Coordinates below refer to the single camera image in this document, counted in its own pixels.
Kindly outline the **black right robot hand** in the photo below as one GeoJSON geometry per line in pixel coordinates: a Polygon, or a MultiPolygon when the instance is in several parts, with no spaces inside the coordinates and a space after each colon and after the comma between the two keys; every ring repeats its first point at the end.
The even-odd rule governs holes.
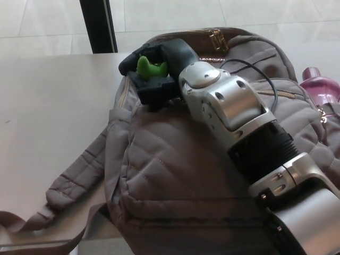
{"type": "Polygon", "coordinates": [[[143,105],[158,110],[168,101],[181,98],[180,73],[199,61],[197,53],[182,39],[145,43],[118,66],[137,89],[143,105]]]}

